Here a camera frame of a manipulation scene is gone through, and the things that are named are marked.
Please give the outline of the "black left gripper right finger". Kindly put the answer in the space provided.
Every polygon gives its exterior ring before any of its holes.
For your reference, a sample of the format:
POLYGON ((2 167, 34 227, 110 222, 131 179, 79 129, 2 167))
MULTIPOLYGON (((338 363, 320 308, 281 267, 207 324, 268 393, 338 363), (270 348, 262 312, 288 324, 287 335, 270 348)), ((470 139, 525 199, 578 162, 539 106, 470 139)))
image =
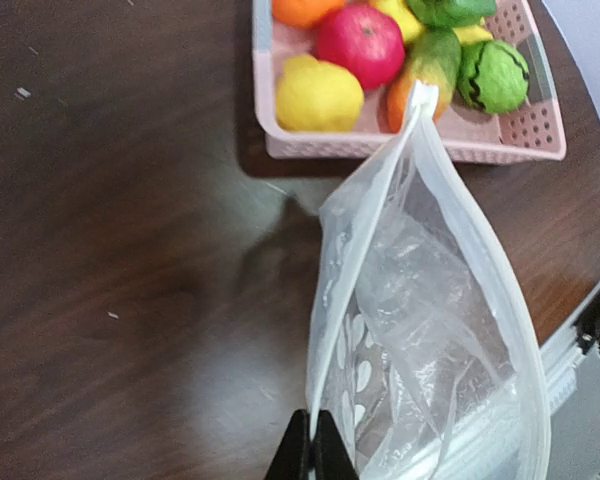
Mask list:
POLYGON ((335 420, 327 410, 319 412, 313 450, 317 480, 359 479, 335 420))

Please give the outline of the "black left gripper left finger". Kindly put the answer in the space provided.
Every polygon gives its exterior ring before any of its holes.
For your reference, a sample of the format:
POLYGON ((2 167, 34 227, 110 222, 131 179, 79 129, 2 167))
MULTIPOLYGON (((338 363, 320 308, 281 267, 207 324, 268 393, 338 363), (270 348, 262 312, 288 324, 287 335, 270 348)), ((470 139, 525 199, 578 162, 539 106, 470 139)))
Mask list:
POLYGON ((309 414, 306 410, 296 410, 290 418, 264 479, 307 480, 310 452, 309 414))

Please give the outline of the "clear polka dot zip bag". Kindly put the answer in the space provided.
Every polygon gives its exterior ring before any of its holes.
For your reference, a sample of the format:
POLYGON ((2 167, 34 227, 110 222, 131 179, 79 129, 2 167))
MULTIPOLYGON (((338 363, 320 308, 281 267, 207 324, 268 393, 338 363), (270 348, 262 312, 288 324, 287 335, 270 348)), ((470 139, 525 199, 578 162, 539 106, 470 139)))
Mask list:
POLYGON ((417 83, 406 123, 320 210, 306 399, 362 479, 542 479, 545 373, 491 224, 417 83))

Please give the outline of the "green striped toy watermelon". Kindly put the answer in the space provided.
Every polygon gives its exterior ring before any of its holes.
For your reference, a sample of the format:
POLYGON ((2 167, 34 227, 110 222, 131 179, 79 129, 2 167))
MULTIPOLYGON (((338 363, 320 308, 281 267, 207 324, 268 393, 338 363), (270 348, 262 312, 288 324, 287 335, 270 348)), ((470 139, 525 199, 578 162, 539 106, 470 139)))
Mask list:
POLYGON ((456 88, 466 104, 486 114, 518 109, 526 100, 529 67, 519 51, 502 40, 462 47, 456 88))

